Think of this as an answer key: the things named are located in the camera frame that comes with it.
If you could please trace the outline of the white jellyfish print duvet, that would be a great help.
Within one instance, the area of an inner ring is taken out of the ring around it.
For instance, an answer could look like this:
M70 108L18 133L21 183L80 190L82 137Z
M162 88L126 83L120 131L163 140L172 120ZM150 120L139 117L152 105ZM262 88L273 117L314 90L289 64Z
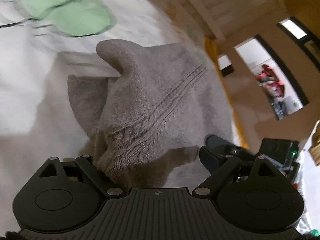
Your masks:
M97 54L101 41L178 43L213 67L231 108L229 141L244 145L207 33L187 0L1 0L1 232L18 229L13 200L45 160L85 154L68 78L120 76Z

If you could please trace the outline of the grey knitted sweater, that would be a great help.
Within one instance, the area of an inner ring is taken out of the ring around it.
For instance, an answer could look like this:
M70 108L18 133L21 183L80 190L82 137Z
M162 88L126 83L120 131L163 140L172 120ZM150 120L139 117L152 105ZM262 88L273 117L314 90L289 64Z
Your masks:
M120 76L68 78L95 168L125 189L200 185L209 177L200 147L210 135L232 139L231 108L215 69L178 43L145 48L107 40L97 54Z

